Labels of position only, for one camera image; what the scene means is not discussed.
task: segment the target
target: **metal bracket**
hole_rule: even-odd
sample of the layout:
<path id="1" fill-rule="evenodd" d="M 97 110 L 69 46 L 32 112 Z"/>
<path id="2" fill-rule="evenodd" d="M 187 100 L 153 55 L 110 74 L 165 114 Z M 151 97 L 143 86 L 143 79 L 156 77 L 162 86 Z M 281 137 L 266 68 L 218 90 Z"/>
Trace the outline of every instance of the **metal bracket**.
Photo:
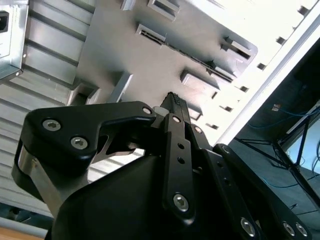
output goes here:
<path id="1" fill-rule="evenodd" d="M 191 225 L 195 220 L 191 147 L 185 139 L 185 123 L 173 113 L 166 115 L 165 168 L 162 204 L 178 224 Z"/>
<path id="2" fill-rule="evenodd" d="M 67 177 L 40 162 L 24 147 L 20 153 L 18 166 L 32 179 L 54 218 L 58 215 L 60 206 L 71 194 L 89 184 L 88 171 L 77 177 Z"/>
<path id="3" fill-rule="evenodd" d="M 237 186 L 243 194 L 251 211 L 255 211 L 261 229 L 268 239 L 312 239 L 307 231 L 304 235 L 290 233 L 289 227 L 299 224 L 307 230 L 307 226 L 275 195 L 272 190 L 235 154 L 224 144 L 217 144 L 213 148 L 215 153 L 221 155 L 233 173 Z"/>

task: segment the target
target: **wooden surface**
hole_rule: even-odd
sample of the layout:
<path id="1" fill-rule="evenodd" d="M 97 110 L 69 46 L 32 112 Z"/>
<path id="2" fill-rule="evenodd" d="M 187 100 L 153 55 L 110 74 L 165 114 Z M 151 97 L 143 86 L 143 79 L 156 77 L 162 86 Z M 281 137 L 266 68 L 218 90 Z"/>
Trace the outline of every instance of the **wooden surface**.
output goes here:
<path id="1" fill-rule="evenodd" d="M 42 240 L 39 237 L 27 235 L 18 231 L 0 227 L 0 240 Z"/>

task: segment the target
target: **corrugated metal wall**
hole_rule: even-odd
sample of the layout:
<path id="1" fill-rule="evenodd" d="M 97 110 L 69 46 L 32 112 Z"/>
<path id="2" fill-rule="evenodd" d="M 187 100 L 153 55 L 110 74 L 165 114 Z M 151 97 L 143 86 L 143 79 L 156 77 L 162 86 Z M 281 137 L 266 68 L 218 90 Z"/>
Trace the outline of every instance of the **corrugated metal wall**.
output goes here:
<path id="1" fill-rule="evenodd" d="M 34 0 L 26 30 L 24 73 L 0 85 L 0 202 L 50 216 L 47 206 L 20 189 L 11 177 L 24 118 L 38 108 L 68 102 L 95 1 Z M 92 165 L 95 181 L 142 155 L 113 157 Z"/>

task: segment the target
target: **electrical box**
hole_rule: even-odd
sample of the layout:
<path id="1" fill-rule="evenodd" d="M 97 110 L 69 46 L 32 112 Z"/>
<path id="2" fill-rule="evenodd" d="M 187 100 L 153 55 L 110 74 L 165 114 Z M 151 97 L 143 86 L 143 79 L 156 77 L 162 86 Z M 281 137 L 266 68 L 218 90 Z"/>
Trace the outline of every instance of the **electrical box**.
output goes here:
<path id="1" fill-rule="evenodd" d="M 22 73 L 29 0 L 0 2 L 0 84 Z"/>

